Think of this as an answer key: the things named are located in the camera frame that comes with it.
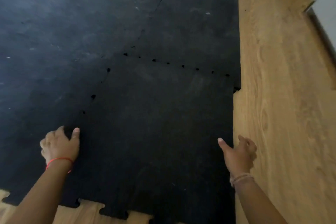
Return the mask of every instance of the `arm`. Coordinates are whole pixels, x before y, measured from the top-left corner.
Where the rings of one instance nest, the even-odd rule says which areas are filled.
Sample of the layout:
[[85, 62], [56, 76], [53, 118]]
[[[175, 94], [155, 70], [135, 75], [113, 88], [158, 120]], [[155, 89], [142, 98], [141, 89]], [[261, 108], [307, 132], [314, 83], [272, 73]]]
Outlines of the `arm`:
[[[225, 164], [232, 178], [243, 173], [250, 173], [253, 161], [257, 158], [257, 147], [254, 142], [242, 136], [238, 138], [239, 145], [235, 149], [229, 147], [221, 138], [218, 139], [218, 144], [224, 153]], [[239, 180], [234, 187], [249, 224], [287, 224], [254, 179]]]
[[[74, 161], [79, 151], [79, 128], [75, 128], [71, 140], [63, 127], [49, 132], [40, 143], [41, 154], [49, 163], [51, 159], [66, 157]], [[31, 188], [6, 224], [52, 224], [61, 200], [62, 188], [72, 163], [66, 159], [52, 161]]]

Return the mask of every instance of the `red string bracelet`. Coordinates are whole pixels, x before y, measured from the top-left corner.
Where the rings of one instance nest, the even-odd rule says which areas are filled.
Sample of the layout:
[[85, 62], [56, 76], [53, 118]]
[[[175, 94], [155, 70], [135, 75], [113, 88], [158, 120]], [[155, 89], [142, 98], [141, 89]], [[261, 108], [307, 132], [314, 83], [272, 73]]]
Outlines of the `red string bracelet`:
[[72, 159], [67, 158], [67, 157], [53, 158], [53, 159], [51, 159], [51, 160], [48, 162], [47, 166], [45, 167], [45, 170], [47, 170], [48, 167], [49, 167], [49, 165], [50, 165], [50, 163], [53, 162], [53, 161], [56, 160], [56, 159], [66, 159], [66, 160], [69, 160], [69, 161], [71, 162], [71, 166], [74, 164], [74, 162], [72, 161]]

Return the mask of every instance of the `hand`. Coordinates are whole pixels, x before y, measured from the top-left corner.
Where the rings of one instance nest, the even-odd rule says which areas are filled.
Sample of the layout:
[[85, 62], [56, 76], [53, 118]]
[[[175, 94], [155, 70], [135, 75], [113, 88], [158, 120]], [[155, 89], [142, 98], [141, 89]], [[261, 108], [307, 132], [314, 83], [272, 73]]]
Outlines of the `hand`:
[[231, 148], [218, 138], [218, 144], [223, 150], [225, 165], [228, 168], [231, 177], [235, 178], [242, 173], [250, 173], [253, 167], [253, 161], [257, 158], [257, 146], [247, 137], [238, 136], [239, 145], [235, 149]]
[[64, 126], [59, 127], [56, 131], [49, 132], [40, 142], [41, 154], [46, 163], [49, 163], [53, 158], [61, 157], [75, 161], [79, 152], [79, 133], [79, 128], [75, 128], [69, 140], [64, 134]]

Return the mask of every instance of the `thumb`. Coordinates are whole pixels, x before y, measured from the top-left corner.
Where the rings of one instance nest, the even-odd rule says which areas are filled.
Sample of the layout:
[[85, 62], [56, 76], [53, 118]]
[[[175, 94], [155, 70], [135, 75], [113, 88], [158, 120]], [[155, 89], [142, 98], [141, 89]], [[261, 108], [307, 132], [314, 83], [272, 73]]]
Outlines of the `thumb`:
[[79, 134], [80, 134], [79, 128], [75, 128], [71, 135], [71, 141], [79, 141]]
[[225, 154], [228, 150], [232, 149], [230, 146], [227, 145], [227, 143], [221, 139], [221, 138], [218, 138], [218, 144], [220, 146], [220, 148], [222, 149], [223, 153]]

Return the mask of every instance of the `wooden floor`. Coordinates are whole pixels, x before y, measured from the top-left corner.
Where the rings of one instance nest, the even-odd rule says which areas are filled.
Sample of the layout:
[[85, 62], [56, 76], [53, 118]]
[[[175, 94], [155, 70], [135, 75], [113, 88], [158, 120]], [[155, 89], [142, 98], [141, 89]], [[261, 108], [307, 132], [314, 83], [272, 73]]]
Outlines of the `wooden floor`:
[[[253, 174], [289, 223], [335, 223], [335, 69], [297, 0], [239, 0], [239, 17], [242, 89], [234, 95], [235, 136], [256, 142]], [[247, 223], [236, 205], [237, 223]], [[89, 201], [77, 209], [59, 207], [55, 223], [126, 223], [101, 216], [101, 207]], [[0, 205], [0, 224], [13, 210]], [[127, 223], [149, 218], [131, 212]]]

